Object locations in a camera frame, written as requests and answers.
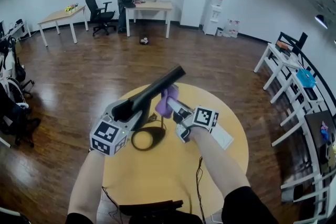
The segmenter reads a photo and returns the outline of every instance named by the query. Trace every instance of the yellow table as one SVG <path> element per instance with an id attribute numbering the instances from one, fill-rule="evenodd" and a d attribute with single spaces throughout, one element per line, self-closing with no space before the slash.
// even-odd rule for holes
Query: yellow table
<path id="1" fill-rule="evenodd" d="M 57 21 L 62 20 L 62 19 L 71 18 L 73 15 L 79 13 L 80 11 L 82 11 L 83 14 L 84 14 L 85 29 L 86 29 L 86 31 L 89 31 L 88 22 L 87 22 L 86 16 L 85 16 L 85 6 L 78 6 L 77 9 L 73 10 L 72 12 L 66 12 L 65 10 L 59 10 L 57 12 L 51 13 L 47 18 L 43 19 L 42 21 L 40 21 L 38 23 L 38 27 L 40 29 L 44 45 L 46 47 L 48 47 L 46 37 L 44 36 L 44 33 L 43 33 L 42 24 L 55 22 L 57 33 L 60 34 Z M 76 44 L 77 43 L 77 38 L 76 38 L 76 34 L 75 34 L 75 30 L 74 30 L 73 26 L 74 25 L 72 24 L 72 22 L 70 22 L 70 29 L 71 29 L 71 33 L 72 33 L 73 43 Z"/>
<path id="2" fill-rule="evenodd" d="M 169 30 L 170 30 L 170 20 L 171 20 L 171 12 L 173 10 L 173 5 L 170 1 L 156 1 L 153 0 L 145 0 L 145 3 L 136 4 L 135 8 L 125 8 L 126 9 L 126 28 L 127 28 L 127 36 L 130 36 L 130 21 L 129 21 L 129 10 L 134 10 L 134 22 L 136 22 L 136 15 L 138 11 L 141 10 L 156 10 L 156 11 L 164 11 L 166 12 L 166 38 L 169 38 Z"/>
<path id="3" fill-rule="evenodd" d="M 248 145 L 246 135 L 236 115 L 220 99 L 198 87 L 176 83 L 180 90 L 179 100 L 194 108 L 206 106 L 219 111 L 218 123 L 234 138 L 227 152 L 246 173 L 248 165 Z M 139 87 L 125 94 L 127 99 L 142 91 Z M 150 115 L 160 99 L 152 100 Z M 167 132 L 155 148 L 147 152 L 137 151 L 128 142 L 114 157 L 106 157 L 103 186 L 109 195 L 120 205 L 148 204 L 166 200 L 183 200 L 179 210 L 201 216 L 196 191 L 196 170 L 200 153 L 191 141 L 182 143 L 175 134 L 176 123 L 165 119 Z M 146 126 L 160 126 L 154 122 Z M 218 188 L 202 163 L 203 177 L 200 182 L 200 195 L 205 217 L 220 210 L 224 200 Z"/>

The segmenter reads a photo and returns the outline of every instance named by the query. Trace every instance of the wooden floor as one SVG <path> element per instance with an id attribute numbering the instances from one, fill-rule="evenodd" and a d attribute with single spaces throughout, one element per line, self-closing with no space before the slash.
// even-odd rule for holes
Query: wooden floor
<path id="1" fill-rule="evenodd" d="M 279 186 L 302 166 L 299 153 L 305 149 L 300 134 L 276 148 L 270 145 L 285 132 L 279 123 L 289 105 L 284 97 L 270 104 L 279 85 L 262 89 L 269 78 L 265 66 L 253 73 L 266 45 L 241 37 L 205 36 L 175 25 L 169 39 L 164 38 L 164 24 L 150 23 L 146 29 L 152 33 L 150 46 L 139 45 L 133 24 L 130 38 L 103 31 L 93 38 L 92 25 L 89 32 L 79 25 L 77 44 L 69 27 L 62 28 L 61 35 L 46 31 L 48 48 L 39 33 L 23 41 L 19 57 L 27 78 L 36 82 L 28 103 L 42 122 L 34 133 L 34 148 L 0 146 L 0 206 L 20 211 L 32 223 L 64 223 L 95 118 L 124 93 L 181 64 L 187 73 L 181 82 L 216 95 L 241 121 L 249 146 L 247 177 L 254 191 L 279 223 L 298 220 L 299 205 L 282 205 Z M 100 207 L 99 223 L 113 223 L 108 212 Z"/>

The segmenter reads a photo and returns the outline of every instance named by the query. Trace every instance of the backpack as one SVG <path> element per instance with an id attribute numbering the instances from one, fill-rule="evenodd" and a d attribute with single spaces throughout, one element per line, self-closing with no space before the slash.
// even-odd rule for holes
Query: backpack
<path id="1" fill-rule="evenodd" d="M 9 37 L 8 42 L 12 46 L 12 51 L 14 53 L 14 59 L 15 59 L 15 72 L 16 72 L 16 80 L 18 82 L 23 82 L 26 79 L 26 71 L 20 64 L 20 59 L 16 57 L 16 51 L 15 51 L 15 43 L 16 39 L 14 37 Z"/>

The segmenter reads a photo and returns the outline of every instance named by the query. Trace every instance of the ceiling light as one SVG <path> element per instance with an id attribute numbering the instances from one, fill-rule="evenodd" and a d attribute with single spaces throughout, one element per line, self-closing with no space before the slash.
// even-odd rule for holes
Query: ceiling light
<path id="1" fill-rule="evenodd" d="M 325 29 L 328 29 L 327 25 L 324 22 L 324 16 L 319 14 L 315 17 L 316 21 L 318 21 Z"/>

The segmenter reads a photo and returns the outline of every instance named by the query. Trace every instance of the person's jeans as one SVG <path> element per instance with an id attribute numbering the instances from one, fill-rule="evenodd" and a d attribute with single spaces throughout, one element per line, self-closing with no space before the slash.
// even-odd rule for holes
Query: person's jeans
<path id="1" fill-rule="evenodd" d="M 126 27 L 126 9 L 121 0 L 118 0 L 119 7 L 119 21 L 118 21 L 118 31 L 122 31 Z"/>

